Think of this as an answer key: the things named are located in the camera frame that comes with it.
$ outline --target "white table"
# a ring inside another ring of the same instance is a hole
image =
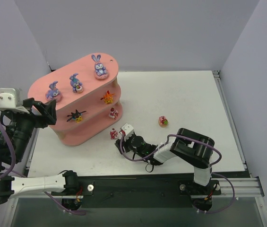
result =
[[[120,72],[123,116],[112,127],[131,124],[147,143],[165,142],[168,134],[187,128],[211,137],[223,155],[215,172],[244,171],[231,127],[211,71]],[[158,117],[169,121],[161,128]],[[79,176],[146,175],[145,162],[130,162],[120,155],[108,128],[77,147],[63,145],[49,127],[41,129],[29,177],[73,170]],[[175,157],[151,174],[193,173],[193,167]]]

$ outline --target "shelf tier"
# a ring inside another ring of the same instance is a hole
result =
[[[123,108],[120,102],[117,102],[115,105],[111,105],[111,107],[115,108],[119,112],[119,116],[116,120],[108,116],[108,114],[110,113],[110,109],[107,109],[94,116],[89,121],[82,123],[80,126],[74,128],[73,130],[65,132],[54,130],[54,132],[58,135],[59,139],[63,144],[68,146],[80,145],[86,140],[101,132],[102,130],[113,125],[122,117]]]
[[[109,72],[107,79],[97,80],[94,77],[95,62],[91,59],[91,54],[89,54],[36,80],[28,91],[28,98],[33,97],[37,101],[46,103],[45,93],[49,90],[48,86],[52,82],[58,81],[56,86],[63,96],[62,100],[56,105],[56,111],[58,111],[92,94],[97,89],[112,83],[118,75],[119,65],[112,56],[105,53],[95,53],[94,55],[98,54],[101,55],[101,63]],[[77,79],[83,83],[82,93],[72,92],[69,78],[74,73],[78,73]]]
[[[107,90],[109,90],[111,94],[115,94],[113,96],[112,104],[105,104],[104,101],[101,100],[103,95],[106,94]],[[88,96],[88,98],[81,98],[77,102],[74,102],[63,108],[62,110],[60,109],[59,111],[57,111],[57,123],[55,125],[50,125],[50,127],[55,131],[68,131],[79,127],[81,124],[84,124],[84,122],[93,118],[95,115],[101,113],[102,111],[105,111],[106,109],[110,110],[112,105],[119,101],[120,96],[120,86],[117,83],[110,83],[109,85],[101,87],[100,89],[93,92]],[[67,115],[69,115],[70,112],[74,113],[76,109],[79,112],[87,111],[82,114],[83,120],[81,122],[75,122],[73,120],[67,122],[67,119],[70,118],[67,117]]]

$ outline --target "purple rabbit figurine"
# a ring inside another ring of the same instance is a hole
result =
[[[100,63],[101,55],[98,54],[97,57],[95,57],[94,54],[91,55],[92,60],[95,61],[95,72],[94,76],[98,80],[106,79],[109,76],[108,70],[103,66],[102,63]]]
[[[74,93],[81,93],[83,92],[83,84],[76,78],[78,73],[73,74],[69,77],[70,85],[72,86],[72,91]]]
[[[59,102],[62,99],[62,93],[56,87],[57,83],[57,81],[54,81],[49,85],[50,90],[48,90],[45,94],[47,101],[55,99],[57,102]]]

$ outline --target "figurine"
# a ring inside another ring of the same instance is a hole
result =
[[[158,124],[161,126],[161,127],[166,127],[168,125],[168,120],[165,116],[160,116],[158,118]]]
[[[119,138],[118,132],[114,128],[112,128],[110,131],[110,139],[116,140],[118,138]]]
[[[103,66],[102,63],[100,63],[101,55],[98,54],[97,57],[95,57],[95,55],[92,54],[91,58],[95,61],[95,72],[94,72],[95,78],[98,80],[103,80],[108,78],[109,76],[108,70]]]
[[[81,120],[83,120],[82,118],[82,113],[85,113],[86,111],[82,111],[82,112],[79,112],[78,110],[76,110],[75,113],[71,112],[71,115],[67,115],[67,117],[70,117],[67,122],[71,121],[71,120],[74,120],[76,122],[80,122]]]
[[[50,90],[48,90],[45,94],[47,101],[55,99],[57,102],[59,102],[62,99],[62,93],[56,88],[57,83],[57,81],[54,81],[49,85]]]
[[[70,85],[72,86],[72,91],[74,93],[82,93],[83,92],[83,84],[82,84],[82,82],[80,82],[76,78],[77,75],[78,75],[78,73],[75,73],[71,77],[69,77]]]
[[[106,104],[112,103],[113,102],[113,97],[112,96],[114,96],[114,93],[110,94],[110,92],[107,91],[106,94],[103,96],[103,98],[101,98],[101,100],[104,99],[104,102]]]
[[[113,118],[116,120],[116,117],[119,116],[119,112],[115,110],[114,108],[110,109],[109,117]]]

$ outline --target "rabbit ears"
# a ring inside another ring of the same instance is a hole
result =
[[[57,81],[54,81],[52,84],[49,85],[49,88],[50,89],[55,89],[57,83],[58,83]]]
[[[76,78],[77,75],[78,75],[78,73],[75,73],[75,74],[73,74],[72,76],[70,76],[69,79],[70,79],[70,80],[73,80],[73,79]]]
[[[95,55],[94,55],[94,54],[92,54],[92,55],[91,55],[91,58],[92,58],[92,60],[94,60],[95,62],[97,62],[97,61],[99,61],[99,60],[100,60],[100,58],[101,58],[101,55],[100,55],[100,54],[98,54],[98,55],[97,55],[97,57],[95,57]]]

